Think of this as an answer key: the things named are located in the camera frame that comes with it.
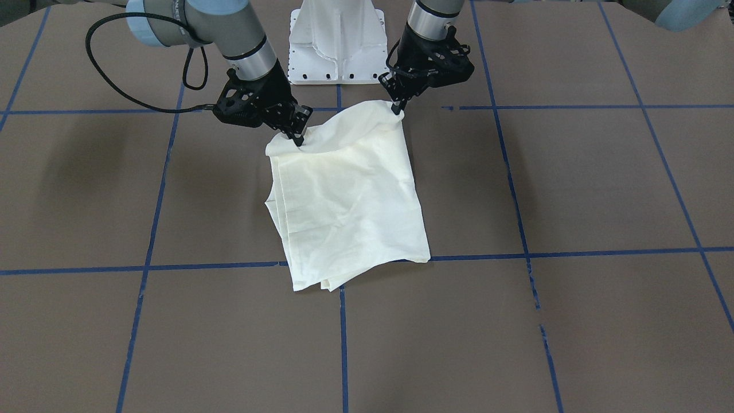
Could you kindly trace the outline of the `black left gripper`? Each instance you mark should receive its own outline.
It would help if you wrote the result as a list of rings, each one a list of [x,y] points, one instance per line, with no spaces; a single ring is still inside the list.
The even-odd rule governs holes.
[[[407,103],[427,88],[445,87],[469,80],[475,67],[468,55],[470,47],[456,40],[456,27],[448,24],[442,40],[420,37],[409,25],[388,53],[388,72],[378,81],[391,98],[391,110],[399,115]]]

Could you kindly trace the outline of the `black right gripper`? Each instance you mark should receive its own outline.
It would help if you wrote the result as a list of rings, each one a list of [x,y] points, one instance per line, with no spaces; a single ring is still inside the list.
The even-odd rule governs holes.
[[[290,83],[280,61],[276,60],[273,68],[259,79],[241,79],[234,68],[228,68],[227,76],[228,81],[243,81],[247,86],[260,91],[255,107],[264,120],[263,124],[287,134],[287,138],[293,141],[297,148],[301,147],[304,143],[304,131],[313,109],[298,104],[292,95]]]

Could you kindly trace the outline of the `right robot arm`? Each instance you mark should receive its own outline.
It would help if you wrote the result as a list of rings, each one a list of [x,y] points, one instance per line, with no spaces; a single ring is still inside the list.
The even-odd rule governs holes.
[[[127,1],[127,24],[143,44],[213,44],[228,63],[215,117],[227,124],[278,130],[296,146],[312,109],[293,97],[289,80],[249,1]]]

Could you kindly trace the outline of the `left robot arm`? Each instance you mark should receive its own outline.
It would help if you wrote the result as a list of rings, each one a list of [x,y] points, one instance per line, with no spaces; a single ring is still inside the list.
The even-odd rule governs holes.
[[[388,52],[388,72],[378,81],[398,115],[428,88],[468,81],[474,73],[470,47],[456,39],[456,19],[463,1],[414,1],[401,39]]]

